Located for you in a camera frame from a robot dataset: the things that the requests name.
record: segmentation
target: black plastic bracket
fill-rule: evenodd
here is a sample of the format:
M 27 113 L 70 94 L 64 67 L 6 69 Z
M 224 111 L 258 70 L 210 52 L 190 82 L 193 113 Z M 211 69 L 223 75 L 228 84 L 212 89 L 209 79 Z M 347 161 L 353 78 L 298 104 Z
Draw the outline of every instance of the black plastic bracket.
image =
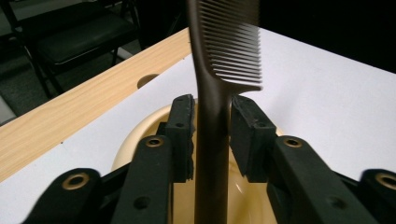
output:
M 192 179 L 194 145 L 192 135 L 195 101 L 192 95 L 177 97 L 172 103 L 165 135 L 172 141 L 174 153 L 174 183 L 185 183 Z
M 111 223 L 171 223 L 172 145 L 166 136 L 142 139 L 129 165 Z
M 278 223 L 377 223 L 305 140 L 279 136 L 267 192 Z
M 264 164 L 276 139 L 276 126 L 247 97 L 234 95 L 232 98 L 230 136 L 230 146 L 241 174 L 250 183 L 267 182 Z
M 357 195 L 379 223 L 396 223 L 396 174 L 382 169 L 364 171 Z
M 101 178 L 93 169 L 58 176 L 23 223 L 93 223 L 102 202 Z

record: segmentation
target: chair seat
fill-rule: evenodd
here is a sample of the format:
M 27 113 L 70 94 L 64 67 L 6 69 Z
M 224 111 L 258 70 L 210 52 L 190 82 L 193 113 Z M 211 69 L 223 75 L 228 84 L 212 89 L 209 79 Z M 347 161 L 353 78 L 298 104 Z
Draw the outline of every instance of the chair seat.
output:
M 126 44 L 134 38 L 135 28 L 131 23 L 108 13 L 41 39 L 36 50 L 45 63 L 58 70 L 65 69 L 70 63 L 76 66 L 93 54 L 99 56 L 113 50 L 115 43 Z

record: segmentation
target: comb teeth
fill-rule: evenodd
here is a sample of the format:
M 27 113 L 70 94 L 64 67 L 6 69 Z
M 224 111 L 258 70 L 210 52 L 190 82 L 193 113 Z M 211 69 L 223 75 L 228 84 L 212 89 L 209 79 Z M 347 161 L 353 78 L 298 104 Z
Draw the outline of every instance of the comb teeth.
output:
M 259 0 L 200 1 L 205 50 L 221 79 L 261 83 L 258 8 Z

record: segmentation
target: wooden table edge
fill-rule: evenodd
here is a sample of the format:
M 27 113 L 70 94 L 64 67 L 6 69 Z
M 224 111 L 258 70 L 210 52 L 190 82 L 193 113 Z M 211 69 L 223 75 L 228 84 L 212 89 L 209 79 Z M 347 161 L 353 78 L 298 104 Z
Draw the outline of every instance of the wooden table edge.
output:
M 0 127 L 0 182 L 14 175 L 191 53 L 188 29 Z

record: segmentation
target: comb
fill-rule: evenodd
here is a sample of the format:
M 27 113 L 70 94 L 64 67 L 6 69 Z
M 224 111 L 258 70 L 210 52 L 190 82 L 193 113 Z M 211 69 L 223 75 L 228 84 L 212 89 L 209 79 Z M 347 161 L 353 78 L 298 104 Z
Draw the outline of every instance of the comb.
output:
M 195 224 L 227 223 L 230 103 L 261 89 L 259 0 L 189 0 L 198 89 Z

